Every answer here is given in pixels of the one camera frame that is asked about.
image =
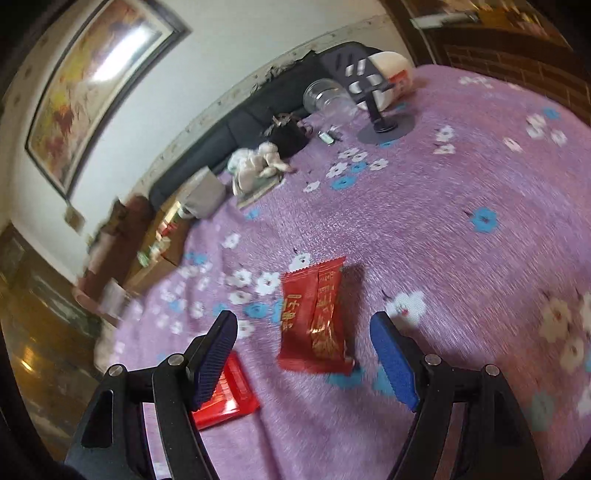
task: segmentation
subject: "red candy wrapper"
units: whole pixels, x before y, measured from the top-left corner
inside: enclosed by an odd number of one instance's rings
[[[345,257],[284,273],[279,366],[296,372],[349,375],[343,322],[336,304]]]
[[[260,407],[255,394],[242,373],[236,352],[230,352],[211,400],[193,412],[198,430],[212,427],[226,420],[243,417]]]

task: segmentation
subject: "wall socket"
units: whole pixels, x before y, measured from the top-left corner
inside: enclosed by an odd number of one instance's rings
[[[82,233],[82,228],[84,227],[86,220],[84,219],[82,214],[78,210],[76,210],[72,205],[68,205],[68,207],[66,208],[64,220],[68,225],[72,227],[72,229],[76,233]]]

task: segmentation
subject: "metal screw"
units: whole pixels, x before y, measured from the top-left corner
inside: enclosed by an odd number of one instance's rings
[[[488,364],[486,367],[484,367],[484,370],[491,377],[496,377],[498,374],[501,373],[501,370],[499,370],[499,367],[497,367],[496,365],[493,365],[493,364]]]
[[[113,365],[109,368],[109,375],[112,377],[117,377],[123,373],[123,366],[121,365]]]
[[[441,357],[439,355],[437,355],[436,353],[430,353],[428,355],[425,355],[425,361],[429,365],[436,366],[441,363]]]
[[[184,362],[184,357],[180,353],[175,353],[168,357],[168,364],[172,366],[180,365]]]

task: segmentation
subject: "abstract painting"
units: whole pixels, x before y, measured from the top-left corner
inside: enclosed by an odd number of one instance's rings
[[[64,198],[129,88],[185,32],[153,1],[106,0],[74,36],[47,83],[25,146]]]

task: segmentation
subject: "purple blanket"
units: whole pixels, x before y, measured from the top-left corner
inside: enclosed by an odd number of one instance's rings
[[[342,142],[313,139],[291,159],[298,172],[246,212],[230,200],[198,223],[184,266],[126,314],[112,362],[136,369],[184,351],[222,309],[236,313],[235,349],[262,407],[203,432],[222,480],[388,476],[413,414],[392,396],[369,340],[379,310],[452,365],[503,370],[546,478],[591,435],[591,131],[515,85],[441,66],[416,73],[416,93],[397,106],[416,116],[412,133],[362,145],[361,114]],[[341,311],[359,368],[280,370],[280,272],[341,255]]]

